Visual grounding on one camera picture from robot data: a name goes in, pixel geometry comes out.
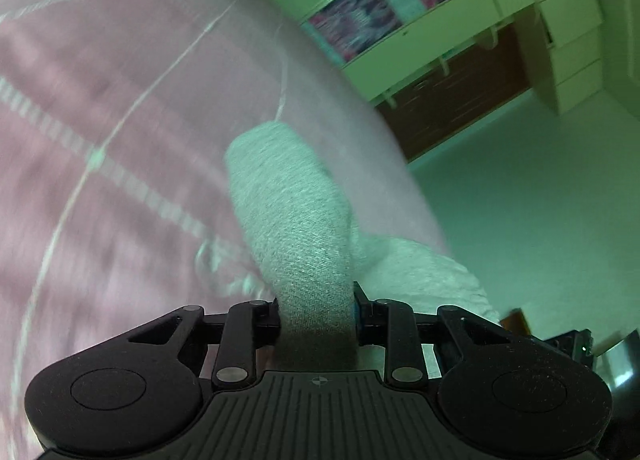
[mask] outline black electronic device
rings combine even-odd
[[[30,383],[42,460],[593,460],[606,384],[531,336],[456,306],[414,313],[354,286],[360,345],[376,371],[258,374],[280,332],[277,302],[205,315],[185,306],[59,361]],[[428,378],[421,344],[442,378]],[[207,347],[219,344],[210,378]]]

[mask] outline wall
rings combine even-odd
[[[541,338],[640,325],[640,122],[609,94],[558,117],[527,92],[410,169],[500,314]]]
[[[640,118],[640,0],[600,0],[606,89]]]

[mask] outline ridged black surface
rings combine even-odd
[[[50,451],[42,460],[65,457]],[[267,372],[216,395],[199,421],[140,460],[488,460],[450,434],[417,393],[375,372]],[[595,460],[590,453],[575,460]]]

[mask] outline pink blanket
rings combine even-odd
[[[223,155],[271,119],[363,230],[445,252],[383,121],[268,0],[0,0],[0,459],[41,451],[22,398],[44,366],[269,295]]]

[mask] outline brown wooden panel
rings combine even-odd
[[[498,34],[498,45],[474,45],[448,61],[450,73],[435,69],[393,95],[397,107],[377,106],[413,160],[498,106],[527,90],[514,28]]]

